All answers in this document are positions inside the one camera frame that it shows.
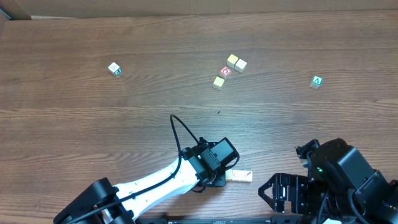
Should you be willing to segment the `white block green edge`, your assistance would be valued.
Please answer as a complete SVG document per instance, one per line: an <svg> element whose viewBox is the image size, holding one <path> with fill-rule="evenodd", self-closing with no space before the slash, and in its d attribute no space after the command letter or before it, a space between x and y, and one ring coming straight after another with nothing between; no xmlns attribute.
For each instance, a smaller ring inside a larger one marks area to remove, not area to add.
<svg viewBox="0 0 398 224"><path fill-rule="evenodd" d="M245 179L245 175L240 170L231 171L231 180L235 182L242 182Z"/></svg>

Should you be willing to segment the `white block red mark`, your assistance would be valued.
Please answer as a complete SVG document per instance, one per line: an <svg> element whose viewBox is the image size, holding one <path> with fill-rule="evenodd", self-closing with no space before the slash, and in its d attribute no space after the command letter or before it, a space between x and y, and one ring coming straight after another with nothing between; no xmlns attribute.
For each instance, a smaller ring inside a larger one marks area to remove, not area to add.
<svg viewBox="0 0 398 224"><path fill-rule="evenodd" d="M252 182L252 171L244 170L242 172L242 174L243 174L242 181L244 181L244 182Z"/></svg>

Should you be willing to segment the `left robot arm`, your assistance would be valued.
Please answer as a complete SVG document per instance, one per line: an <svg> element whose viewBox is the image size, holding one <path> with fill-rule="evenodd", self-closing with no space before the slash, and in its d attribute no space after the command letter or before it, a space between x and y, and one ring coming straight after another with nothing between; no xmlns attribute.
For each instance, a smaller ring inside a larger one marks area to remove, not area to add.
<svg viewBox="0 0 398 224"><path fill-rule="evenodd" d="M223 187L225 173L239 161L227 138L182 149L169 166L128 183L112 185L108 178L93 182L54 219L60 223L134 223L143 213L195 187Z"/></svg>

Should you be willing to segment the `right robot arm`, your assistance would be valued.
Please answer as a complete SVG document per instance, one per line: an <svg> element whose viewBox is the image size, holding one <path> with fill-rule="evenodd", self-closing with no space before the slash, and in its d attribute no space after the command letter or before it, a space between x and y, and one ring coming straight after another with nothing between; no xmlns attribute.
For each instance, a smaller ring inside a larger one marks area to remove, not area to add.
<svg viewBox="0 0 398 224"><path fill-rule="evenodd" d="M397 223L397 181L388 182L360 151L337 138L295 148L307 175L275 173L258 195L275 212L291 203L297 223Z"/></svg>

